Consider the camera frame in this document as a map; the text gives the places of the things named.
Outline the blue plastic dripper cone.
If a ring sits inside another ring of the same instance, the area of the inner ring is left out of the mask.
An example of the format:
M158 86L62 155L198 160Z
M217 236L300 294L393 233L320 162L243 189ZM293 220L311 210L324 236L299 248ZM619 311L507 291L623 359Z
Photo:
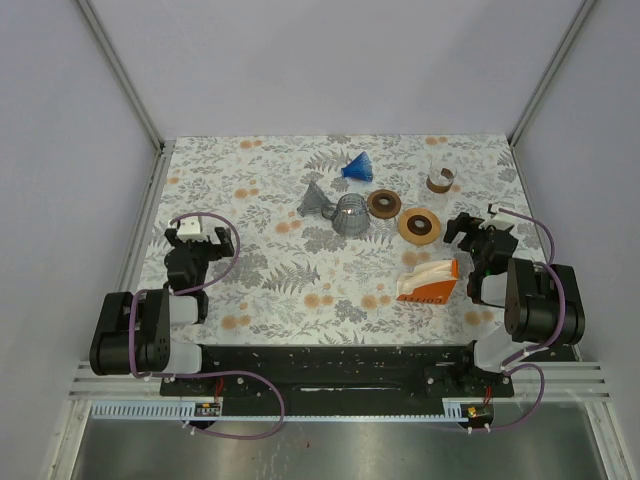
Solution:
M370 183L373 181L373 167L369 155L363 151L341 169L343 178Z

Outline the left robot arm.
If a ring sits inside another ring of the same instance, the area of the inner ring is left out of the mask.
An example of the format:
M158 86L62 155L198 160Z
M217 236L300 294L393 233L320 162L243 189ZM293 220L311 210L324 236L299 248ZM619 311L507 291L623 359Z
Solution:
M164 285L105 296L89 351L94 374L177 374L196 395L214 389L217 372L202 361L202 348L173 340L171 328L199 324L207 316L209 297L201 286L208 266L235 254L231 230L217 227L215 234L216 243L202 233L166 229L171 249L164 257Z

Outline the orange coffee filter box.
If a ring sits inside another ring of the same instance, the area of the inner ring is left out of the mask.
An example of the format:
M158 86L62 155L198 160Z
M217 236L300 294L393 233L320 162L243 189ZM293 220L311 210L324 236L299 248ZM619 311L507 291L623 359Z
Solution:
M451 259L451 260L455 262L455 266L456 266L455 279L419 287L415 289L412 294L409 294L409 295L398 295L396 292L397 300L404 301L404 302L427 303L427 304L435 304L435 305L446 304L459 279L458 261L456 259Z

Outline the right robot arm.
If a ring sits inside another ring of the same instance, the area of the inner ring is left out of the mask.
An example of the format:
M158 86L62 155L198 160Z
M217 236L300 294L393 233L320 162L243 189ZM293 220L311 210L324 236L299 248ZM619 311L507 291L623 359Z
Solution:
M554 264L555 244L541 221L504 207L485 220L463 212L447 221L444 241L464 235L458 248L472 260L466 287L476 305L501 308L503 325L489 336L468 344L448 368L447 381L469 396L506 379L514 364L555 346L572 346L582 339L586 318L575 271ZM546 262L514 256L518 240L514 219L540 227L549 242Z

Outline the glass cup with brown band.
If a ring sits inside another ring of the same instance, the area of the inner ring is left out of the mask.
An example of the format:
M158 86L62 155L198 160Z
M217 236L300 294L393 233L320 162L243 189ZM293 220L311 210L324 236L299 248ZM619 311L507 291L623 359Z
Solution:
M434 193L448 192L456 177L455 165L446 160L434 160L431 162L426 186Z

